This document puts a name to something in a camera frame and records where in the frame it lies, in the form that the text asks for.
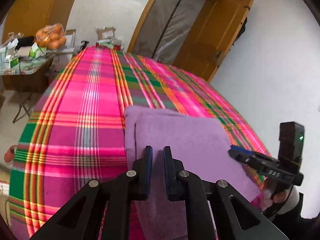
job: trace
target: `cardboard box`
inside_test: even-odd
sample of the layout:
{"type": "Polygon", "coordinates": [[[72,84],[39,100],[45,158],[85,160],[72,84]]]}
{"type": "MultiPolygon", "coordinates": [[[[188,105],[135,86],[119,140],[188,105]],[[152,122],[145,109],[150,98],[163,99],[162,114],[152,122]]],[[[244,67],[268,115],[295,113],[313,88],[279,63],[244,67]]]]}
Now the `cardboard box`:
{"type": "Polygon", "coordinates": [[[73,48],[73,46],[75,44],[75,38],[76,38],[76,29],[66,30],[65,35],[67,38],[66,47],[73,48]]]}
{"type": "Polygon", "coordinates": [[[47,54],[47,48],[38,47],[36,43],[34,43],[30,49],[29,56],[34,58],[39,58],[47,54]]]}
{"type": "Polygon", "coordinates": [[[106,39],[108,36],[115,36],[114,27],[104,27],[103,29],[97,29],[98,40],[106,39]]]}
{"type": "Polygon", "coordinates": [[[5,68],[6,69],[11,69],[17,64],[19,64],[19,56],[17,53],[13,54],[13,55],[7,55],[5,57],[5,68]]]}

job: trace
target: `bed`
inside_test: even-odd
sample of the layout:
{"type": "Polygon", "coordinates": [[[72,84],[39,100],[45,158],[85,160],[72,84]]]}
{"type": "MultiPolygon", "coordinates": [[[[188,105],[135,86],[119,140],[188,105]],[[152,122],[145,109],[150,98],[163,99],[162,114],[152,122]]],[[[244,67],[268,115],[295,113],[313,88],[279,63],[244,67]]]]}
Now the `bed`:
{"type": "MultiPolygon", "coordinates": [[[[20,138],[10,183],[12,229],[29,239],[90,179],[127,170],[124,109],[167,108],[218,118],[234,145],[269,154],[241,115],[204,80],[149,58],[90,47],[46,90],[20,138]]],[[[263,177],[248,168],[261,188],[263,177]]],[[[130,238],[144,239],[132,205],[130,238]]]]}

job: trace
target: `purple cloth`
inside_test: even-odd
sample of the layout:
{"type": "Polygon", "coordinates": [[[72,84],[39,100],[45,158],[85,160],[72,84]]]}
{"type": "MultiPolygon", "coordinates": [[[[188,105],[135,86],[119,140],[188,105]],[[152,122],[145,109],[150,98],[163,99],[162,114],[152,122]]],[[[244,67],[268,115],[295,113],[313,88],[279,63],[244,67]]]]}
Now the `purple cloth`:
{"type": "Polygon", "coordinates": [[[241,164],[229,157],[230,139],[218,119],[190,117],[170,110],[129,106],[125,110],[125,147],[129,161],[153,147],[151,191],[147,201],[136,201],[146,240],[187,239],[184,202],[169,202],[165,192],[163,147],[201,179],[228,181],[248,201],[259,195],[241,164]]]}

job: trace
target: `black camera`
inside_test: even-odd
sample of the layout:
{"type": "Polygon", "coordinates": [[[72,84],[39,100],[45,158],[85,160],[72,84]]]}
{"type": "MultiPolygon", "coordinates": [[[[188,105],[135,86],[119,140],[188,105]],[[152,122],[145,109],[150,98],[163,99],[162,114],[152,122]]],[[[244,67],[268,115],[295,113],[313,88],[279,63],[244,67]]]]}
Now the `black camera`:
{"type": "Polygon", "coordinates": [[[291,185],[301,186],[303,174],[300,172],[304,127],[296,122],[280,124],[278,159],[231,146],[229,155],[238,162],[245,163],[255,169],[258,174],[276,180],[276,188],[271,198],[291,185]]]}

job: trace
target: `table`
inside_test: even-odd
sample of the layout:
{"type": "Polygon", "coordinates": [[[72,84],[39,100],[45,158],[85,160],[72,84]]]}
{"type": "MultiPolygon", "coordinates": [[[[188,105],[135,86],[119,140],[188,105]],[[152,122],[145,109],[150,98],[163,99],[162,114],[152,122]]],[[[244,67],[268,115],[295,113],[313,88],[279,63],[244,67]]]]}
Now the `table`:
{"type": "Polygon", "coordinates": [[[12,84],[13,88],[18,92],[19,94],[19,110],[16,114],[15,118],[13,119],[12,123],[17,122],[18,117],[20,115],[21,109],[23,108],[26,114],[30,117],[30,109],[27,109],[25,106],[25,102],[28,99],[31,99],[31,95],[33,91],[31,91],[27,97],[26,100],[22,99],[22,93],[24,92],[24,83],[25,83],[25,75],[32,75],[36,73],[39,69],[41,69],[43,66],[45,66],[47,63],[51,65],[53,57],[56,52],[49,52],[45,56],[39,57],[39,58],[20,58],[20,63],[14,66],[11,69],[6,69],[4,65],[0,65],[0,75],[1,76],[13,76],[13,75],[19,75],[21,76],[21,82],[20,82],[20,90],[16,89],[16,87],[12,84]]]}

